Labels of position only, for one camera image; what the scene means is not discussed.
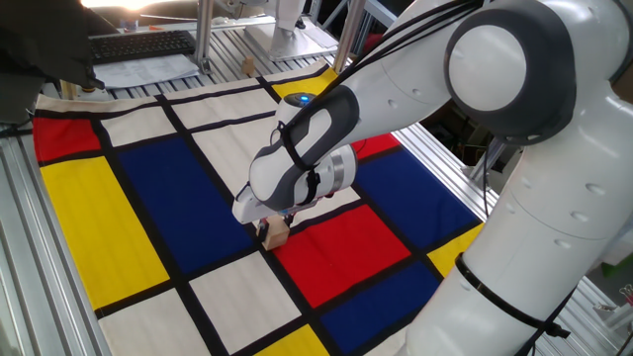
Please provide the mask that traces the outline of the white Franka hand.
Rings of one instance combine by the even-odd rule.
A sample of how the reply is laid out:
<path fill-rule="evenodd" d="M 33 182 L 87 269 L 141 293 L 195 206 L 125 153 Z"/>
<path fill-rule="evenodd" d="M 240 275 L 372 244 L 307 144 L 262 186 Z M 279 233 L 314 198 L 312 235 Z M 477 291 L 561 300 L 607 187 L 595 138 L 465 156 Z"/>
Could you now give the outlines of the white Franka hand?
<path fill-rule="evenodd" d="M 293 213 L 297 208 L 297 206 L 293 206 L 280 211 L 268 208 L 254 196 L 250 184 L 247 183 L 235 197 L 231 210 L 236 220 L 242 224 L 259 221 L 256 236 L 258 241 L 263 243 L 267 238 L 270 226 L 268 220 L 263 219 L 275 215 L 286 215 L 284 217 L 284 222 L 286 225 L 291 225 L 295 219 L 295 215 L 291 213 Z"/>

